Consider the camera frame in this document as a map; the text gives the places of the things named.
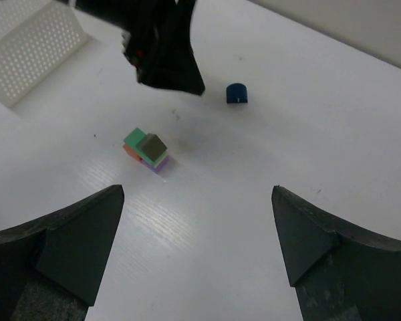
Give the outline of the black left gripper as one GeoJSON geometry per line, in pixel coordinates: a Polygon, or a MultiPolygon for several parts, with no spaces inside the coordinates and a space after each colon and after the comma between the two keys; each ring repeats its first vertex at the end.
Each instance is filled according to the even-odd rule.
{"type": "Polygon", "coordinates": [[[76,9],[124,32],[123,54],[140,84],[200,96],[205,83],[190,43],[196,1],[77,1],[76,9]]]}

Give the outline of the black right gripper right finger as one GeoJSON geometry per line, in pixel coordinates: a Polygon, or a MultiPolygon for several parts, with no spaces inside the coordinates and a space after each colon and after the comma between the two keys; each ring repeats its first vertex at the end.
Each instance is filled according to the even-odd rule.
{"type": "Polygon", "coordinates": [[[275,186],[273,215],[304,320],[401,320],[401,241],[275,186]]]}

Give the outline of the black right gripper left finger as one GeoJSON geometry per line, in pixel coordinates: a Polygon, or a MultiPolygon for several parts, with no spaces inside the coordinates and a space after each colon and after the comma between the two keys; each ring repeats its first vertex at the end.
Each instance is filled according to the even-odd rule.
{"type": "Polygon", "coordinates": [[[112,185],[0,231],[0,320],[85,320],[124,205],[112,185]]]}

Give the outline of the blue wood block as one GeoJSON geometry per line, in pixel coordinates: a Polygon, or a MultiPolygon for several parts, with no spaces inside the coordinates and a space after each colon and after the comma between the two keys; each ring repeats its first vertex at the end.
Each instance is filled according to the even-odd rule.
{"type": "Polygon", "coordinates": [[[247,104],[248,91],[246,85],[242,83],[230,84],[226,88],[227,104],[247,104]]]}

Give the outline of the green rectangular wood block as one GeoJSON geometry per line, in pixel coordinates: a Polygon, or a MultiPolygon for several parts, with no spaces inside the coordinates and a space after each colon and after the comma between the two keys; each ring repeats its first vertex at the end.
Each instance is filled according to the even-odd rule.
{"type": "Polygon", "coordinates": [[[135,128],[125,139],[124,144],[127,144],[134,149],[149,165],[154,165],[154,161],[151,160],[145,152],[142,152],[137,144],[146,136],[146,134],[139,128],[135,128]]]}

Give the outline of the orange wood cube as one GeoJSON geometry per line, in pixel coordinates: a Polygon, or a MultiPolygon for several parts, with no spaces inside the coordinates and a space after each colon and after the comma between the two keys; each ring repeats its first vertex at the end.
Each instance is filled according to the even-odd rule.
{"type": "Polygon", "coordinates": [[[138,162],[142,162],[142,157],[134,150],[132,149],[130,146],[128,146],[127,144],[123,145],[123,149],[126,151],[126,153],[131,156],[134,160],[138,161],[138,162]]]}

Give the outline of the purple wood cube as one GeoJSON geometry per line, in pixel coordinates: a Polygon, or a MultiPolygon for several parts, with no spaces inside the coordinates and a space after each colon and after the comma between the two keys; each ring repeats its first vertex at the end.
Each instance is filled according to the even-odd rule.
{"type": "Polygon", "coordinates": [[[159,173],[162,169],[163,169],[163,167],[168,163],[168,161],[169,161],[169,156],[167,157],[167,159],[161,164],[161,165],[159,165],[157,168],[155,168],[154,166],[152,166],[152,165],[149,165],[145,160],[142,160],[142,164],[145,166],[145,167],[147,167],[148,169],[150,169],[152,172],[154,172],[154,173],[159,173]]]}

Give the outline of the beige wood block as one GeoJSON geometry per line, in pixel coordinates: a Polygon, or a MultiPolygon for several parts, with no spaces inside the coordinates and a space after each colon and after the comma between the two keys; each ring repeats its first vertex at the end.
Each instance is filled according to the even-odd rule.
{"type": "Polygon", "coordinates": [[[154,167],[157,168],[159,165],[161,165],[168,157],[168,153],[164,152],[160,158],[154,163],[154,167]]]}

